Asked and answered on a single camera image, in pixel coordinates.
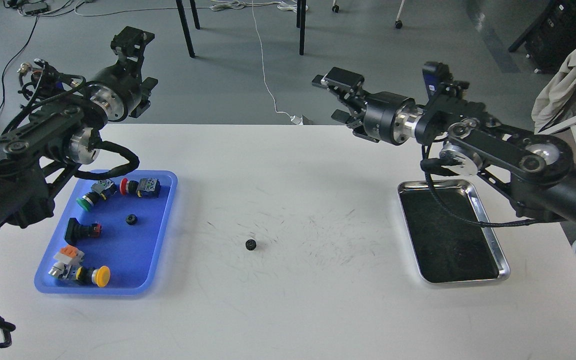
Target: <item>stainless steel tray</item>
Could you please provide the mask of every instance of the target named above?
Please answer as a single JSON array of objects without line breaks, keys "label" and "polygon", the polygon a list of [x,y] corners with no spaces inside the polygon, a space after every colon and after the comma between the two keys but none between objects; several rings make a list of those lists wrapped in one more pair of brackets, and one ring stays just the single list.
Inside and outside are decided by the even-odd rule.
[{"label": "stainless steel tray", "polygon": [[[472,183],[470,183],[466,180],[462,180],[462,179],[439,180],[439,181],[434,182],[434,187],[435,187],[435,189],[440,190],[440,191],[443,189],[450,189],[452,191],[455,191],[457,194],[459,194],[460,196],[462,196],[468,200],[468,202],[471,205],[471,209],[473,210],[474,215],[478,221],[483,221],[483,222],[489,221],[489,218],[486,215],[486,211],[483,208],[482,202],[480,201],[480,198],[477,194],[477,191],[475,190],[475,187]],[[400,202],[400,205],[403,209],[404,217],[406,218],[406,227],[407,227],[409,235],[410,235],[410,221],[408,219],[409,215],[406,214],[406,210],[404,208],[404,203],[402,202],[402,194],[404,194],[406,192],[415,192],[415,191],[428,192],[429,191],[428,185],[426,184],[425,181],[407,181],[407,182],[402,182],[398,186],[399,202]],[[454,222],[456,224],[460,223],[460,221],[458,219],[454,219]],[[476,279],[468,279],[468,280],[449,280],[449,281],[441,281],[441,282],[430,281],[429,279],[425,278],[425,276],[423,275],[423,271],[422,271],[420,261],[419,261],[419,256],[418,256],[418,249],[415,248],[415,244],[414,244],[412,236],[411,236],[410,245],[412,246],[413,251],[415,253],[415,260],[416,260],[418,272],[419,272],[420,276],[423,278],[423,280],[425,280],[431,284],[461,284],[461,283],[482,283],[482,282],[489,282],[489,281],[501,281],[501,280],[507,279],[508,276],[510,275],[510,267],[508,266],[508,262],[506,260],[506,257],[504,256],[504,252],[502,251],[502,249],[499,245],[499,242],[497,240],[495,232],[493,231],[492,228],[489,228],[489,227],[483,227],[483,228],[480,228],[480,230],[482,231],[483,237],[487,243],[487,249],[490,251],[489,254],[491,255],[492,259],[494,260],[494,265],[496,265],[496,268],[498,269],[498,276],[492,277],[492,278],[476,278]]]}]

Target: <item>white cable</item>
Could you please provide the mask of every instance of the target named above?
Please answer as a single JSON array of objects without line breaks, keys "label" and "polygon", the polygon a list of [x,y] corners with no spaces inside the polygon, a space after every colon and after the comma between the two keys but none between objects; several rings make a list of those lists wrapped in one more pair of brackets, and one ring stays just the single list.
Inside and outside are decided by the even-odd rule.
[{"label": "white cable", "polygon": [[274,104],[274,112],[277,114],[286,114],[286,116],[290,118],[290,121],[294,122],[296,118],[295,116],[291,116],[290,114],[288,114],[288,112],[277,110],[277,100],[273,95],[273,93],[270,91],[270,88],[268,87],[268,82],[266,81],[266,67],[264,66],[264,44],[261,42],[261,35],[259,34],[259,29],[257,27],[257,18],[255,17],[255,6],[256,6],[255,0],[252,0],[251,4],[252,5],[250,7],[252,8],[252,19],[254,20],[254,30],[256,31],[256,37],[259,39],[259,48],[261,48],[261,72],[263,73],[263,84],[265,85],[265,89],[268,91],[268,94],[270,94],[270,97],[272,98],[272,103]]},{"label": "white cable", "polygon": [[[114,15],[114,14],[121,14],[121,13],[129,13],[129,12],[144,12],[147,10],[176,10],[177,9],[177,7],[149,7],[147,9],[130,9],[130,10],[114,11],[111,13],[97,13],[97,14],[84,14],[84,13],[77,12],[77,9],[84,4],[86,4],[86,2],[84,0],[82,0],[75,6],[75,14],[77,14],[78,16],[83,16],[83,17],[87,17],[87,18],[92,18],[95,16],[107,16],[107,15]],[[208,6],[197,6],[196,8],[197,9],[210,9],[210,7],[208,7]]]},{"label": "white cable", "polygon": [[[222,0],[210,0],[213,3],[217,3],[217,4],[213,4],[210,6],[197,6],[196,9],[210,9],[214,12],[219,12],[222,10],[228,10],[228,9],[236,9],[236,10],[240,10],[240,9],[245,9],[248,7],[267,7],[268,5],[277,5],[277,9],[281,10],[281,11],[291,11],[291,12],[297,12],[297,0],[292,0],[292,2],[294,4],[289,4],[285,1],[270,1],[270,2],[258,2],[256,4],[253,4],[252,2],[245,2],[245,1],[222,1]],[[114,14],[121,14],[121,13],[128,13],[128,12],[142,12],[142,11],[147,11],[147,10],[176,10],[176,7],[150,7],[150,8],[146,8],[146,9],[130,9],[130,10],[120,10],[120,11],[114,11],[114,12],[110,12],[110,13],[98,13],[98,14],[84,14],[84,13],[80,13],[77,10],[84,4],[86,4],[87,2],[85,2],[84,0],[81,0],[77,5],[75,5],[75,14],[77,14],[78,16],[83,16],[86,18],[93,18],[93,17],[97,17],[97,16],[109,16],[109,15],[114,15]]]},{"label": "white cable", "polygon": [[210,9],[214,12],[220,12],[222,10],[241,10],[246,8],[253,8],[253,7],[267,7],[268,5],[276,5],[277,9],[283,12],[297,12],[297,0],[292,0],[291,3],[285,1],[269,1],[269,2],[246,2],[246,1],[222,1],[222,0],[210,0],[213,5],[210,5]]}]

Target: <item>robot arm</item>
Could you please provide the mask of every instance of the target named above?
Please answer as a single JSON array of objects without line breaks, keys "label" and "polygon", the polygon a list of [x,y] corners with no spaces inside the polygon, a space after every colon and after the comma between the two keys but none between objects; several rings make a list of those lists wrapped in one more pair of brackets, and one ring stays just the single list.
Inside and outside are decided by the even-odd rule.
[{"label": "robot arm", "polygon": [[[26,228],[52,217],[55,196],[73,176],[103,180],[139,166],[137,155],[102,141],[99,130],[108,121],[139,117],[150,106],[148,98],[157,80],[142,80],[141,69],[146,45],[153,39],[150,32],[124,28],[110,43],[117,62],[88,81],[61,73],[43,60],[35,60],[38,67],[23,64],[20,84],[23,75],[31,73],[21,91],[29,103],[0,136],[0,227],[9,223]],[[30,85],[33,93],[26,89]],[[26,117],[29,123],[18,127]],[[128,163],[105,173],[79,170],[91,164],[101,150],[119,153]],[[42,157],[52,162],[42,168]],[[47,182],[46,178],[58,171],[55,180]]]},{"label": "robot arm", "polygon": [[[518,217],[576,223],[576,164],[568,144],[503,125],[483,103],[464,100],[468,82],[453,80],[445,64],[426,63],[423,78],[426,105],[395,93],[368,93],[362,75],[340,68],[316,76],[312,83],[345,105],[348,112],[336,110],[332,118],[355,136],[396,146],[414,138],[430,146],[445,133],[439,157],[421,162],[427,174],[476,174],[508,199]],[[491,166],[509,171],[510,181],[495,177]]]}]

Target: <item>white cloth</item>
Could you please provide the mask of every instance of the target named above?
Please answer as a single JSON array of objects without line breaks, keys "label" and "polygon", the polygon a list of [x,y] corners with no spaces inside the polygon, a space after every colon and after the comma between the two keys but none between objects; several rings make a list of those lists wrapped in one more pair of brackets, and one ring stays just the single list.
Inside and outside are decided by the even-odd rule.
[{"label": "white cloth", "polygon": [[558,73],[542,89],[532,107],[535,132],[556,117],[576,89],[576,49],[566,57]]}]

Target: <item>black plastic component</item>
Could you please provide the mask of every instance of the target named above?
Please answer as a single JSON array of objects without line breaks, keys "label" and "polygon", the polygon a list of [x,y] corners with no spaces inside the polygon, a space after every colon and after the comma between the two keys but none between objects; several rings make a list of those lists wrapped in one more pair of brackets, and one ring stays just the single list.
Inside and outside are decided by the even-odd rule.
[{"label": "black plastic component", "polygon": [[33,16],[38,14],[43,14],[48,11],[48,4],[45,2],[32,2],[25,4],[21,7],[24,14],[27,16]]},{"label": "black plastic component", "polygon": [[144,177],[137,185],[137,196],[140,198],[158,198],[162,184],[158,178]]},{"label": "black plastic component", "polygon": [[101,199],[102,197],[100,194],[94,191],[90,191],[87,192],[86,194],[83,194],[81,198],[78,198],[77,203],[80,205],[80,207],[84,208],[84,210],[89,212],[94,207],[94,205],[96,205]]},{"label": "black plastic component", "polygon": [[69,245],[77,246],[79,239],[98,238],[100,235],[101,224],[92,223],[90,225],[82,225],[76,218],[70,218],[63,239],[66,240],[66,243]]},{"label": "black plastic component", "polygon": [[436,61],[426,61],[421,70],[423,82],[425,83],[425,92],[428,94],[428,100],[435,95],[435,92],[441,88],[442,83],[449,83],[453,80],[448,65]]},{"label": "black plastic component", "polygon": [[324,77],[329,87],[338,87],[343,91],[358,89],[364,83],[364,76],[359,73],[333,67]]},{"label": "black plastic component", "polygon": [[139,186],[139,182],[135,180],[130,180],[128,182],[128,194],[137,194],[137,187]]},{"label": "black plastic component", "polygon": [[126,26],[115,35],[110,48],[119,57],[117,62],[99,71],[89,84],[102,84],[119,95],[123,103],[123,116],[110,121],[123,121],[127,116],[137,118],[150,107],[148,100],[157,79],[142,81],[142,64],[146,45],[155,39],[155,34]]},{"label": "black plastic component", "polygon": [[415,101],[407,96],[387,91],[366,96],[364,135],[393,145],[403,144],[406,137],[395,138],[394,130],[398,111],[406,105],[415,105]]},{"label": "black plastic component", "polygon": [[75,281],[80,285],[93,285],[92,273],[96,268],[80,267],[75,274]]},{"label": "black plastic component", "polygon": [[117,185],[110,180],[99,180],[90,186],[90,190],[99,194],[103,200],[108,200],[110,196],[113,196],[117,192]]},{"label": "black plastic component", "polygon": [[253,251],[257,247],[257,242],[254,239],[248,239],[246,241],[246,249]]},{"label": "black plastic component", "polygon": [[126,216],[126,224],[135,225],[137,224],[137,216],[135,214],[130,214]]}]

